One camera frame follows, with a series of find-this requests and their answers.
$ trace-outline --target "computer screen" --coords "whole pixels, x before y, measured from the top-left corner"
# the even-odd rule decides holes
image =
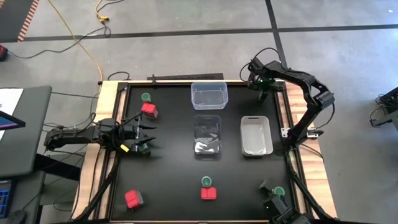
[[[25,122],[0,111],[0,131],[25,127]]]

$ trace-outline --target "wooden table frame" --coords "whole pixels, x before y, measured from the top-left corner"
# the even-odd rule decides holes
[[[159,80],[157,83],[186,83],[186,82],[241,82],[241,80]],[[101,93],[99,94],[96,118],[95,121],[99,121],[105,118],[112,118],[114,110],[117,110],[116,119],[120,121],[123,114],[124,102],[126,100],[126,90],[119,90],[119,83],[142,83],[148,84],[152,81],[104,81],[101,86]],[[290,127],[289,123],[296,124],[303,114],[307,110],[307,104],[303,98],[302,90],[299,86],[286,83],[287,97],[284,97],[282,93],[278,93],[279,108],[282,114],[283,127]],[[115,107],[117,95],[119,96],[119,102]],[[316,149],[320,152],[319,144],[317,140],[307,140],[306,145]],[[317,202],[323,207],[323,209],[331,216],[336,217],[336,210],[331,196],[328,178],[326,176],[325,166],[323,165],[322,159],[309,151],[306,147],[300,146],[298,152],[290,152],[290,158],[294,165],[296,172],[297,163],[300,162],[303,168],[303,174],[305,176],[307,188],[317,200]],[[296,155],[299,154],[300,160],[296,160]],[[79,193],[76,194],[78,197],[75,199],[76,206],[75,211],[72,214],[72,218],[76,218],[82,213],[84,208],[88,205],[89,201],[93,198],[98,190],[104,163],[108,163],[108,170],[106,175],[110,172],[112,164],[114,162],[115,153],[111,153],[109,160],[105,161],[105,150],[100,149],[98,144],[89,144],[87,147],[85,160],[81,168],[81,179]],[[305,212],[305,201],[301,194],[301,191],[296,186],[296,193],[298,199],[298,205],[300,212]],[[99,219],[106,218],[107,204],[109,199],[109,187],[101,199],[100,208],[96,210]]]

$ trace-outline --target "red cube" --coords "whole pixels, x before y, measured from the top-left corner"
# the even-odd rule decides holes
[[[203,200],[214,200],[217,198],[217,189],[215,187],[202,187],[200,197]]]
[[[124,199],[126,199],[127,208],[137,208],[144,203],[141,193],[137,190],[130,190],[125,193]]]
[[[152,103],[144,103],[141,108],[141,111],[144,112],[144,115],[147,118],[152,118],[152,119],[157,118],[158,112],[156,106],[153,105]]]

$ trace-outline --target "concrete floor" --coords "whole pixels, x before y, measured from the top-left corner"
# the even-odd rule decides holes
[[[96,0],[53,0],[75,34],[100,27]],[[285,27],[398,24],[394,0],[272,1],[276,23]],[[113,34],[173,30],[270,28],[263,0],[126,0],[103,11]],[[47,1],[41,1],[28,37],[68,35]],[[372,128],[369,114],[378,94],[398,86],[398,29],[289,32],[280,34],[290,67],[315,75],[336,97],[336,114],[320,145],[336,211],[342,220],[395,223],[398,220],[398,132],[393,125]],[[19,55],[62,49],[69,40],[4,44]],[[127,71],[134,80],[155,74],[224,73],[238,79],[239,69],[263,47],[275,47],[272,33],[189,35],[84,40],[105,77]],[[273,53],[261,55],[274,60]],[[54,91],[97,93],[98,72],[78,47],[30,60],[9,57],[0,64],[0,87],[51,85]],[[47,122],[76,124],[87,118],[90,99],[52,95]],[[315,121],[324,123],[330,110]],[[45,208],[42,223],[65,221],[68,213]]]

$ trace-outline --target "yellow cable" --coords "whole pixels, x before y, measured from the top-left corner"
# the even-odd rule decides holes
[[[108,17],[108,16],[101,16],[101,15],[99,14],[99,12],[98,12],[98,6],[101,4],[101,2],[102,2],[102,0],[99,0],[99,1],[98,1],[97,5],[95,6],[94,11],[95,11],[95,14],[97,14],[97,16],[99,17],[99,21],[100,21],[102,24],[105,24],[105,22],[109,20],[109,17]]]
[[[58,12],[58,9],[52,4],[51,0],[48,0],[49,3],[51,4],[51,6],[53,7],[53,9],[55,10],[55,12],[57,12],[58,16],[60,16],[62,22],[65,24],[65,26],[68,28],[70,35],[72,35],[73,40],[86,52],[86,54],[92,59],[92,61],[94,62],[95,66],[97,67],[98,71],[99,71],[99,79],[100,81],[104,80],[104,76],[102,74],[102,70],[100,68],[100,66],[98,65],[98,62],[93,58],[93,56],[91,56],[90,53],[88,53],[88,51],[80,44],[79,41],[76,40],[75,35],[73,35],[72,30],[69,28],[67,22],[63,19],[63,17],[61,16],[60,12]]]

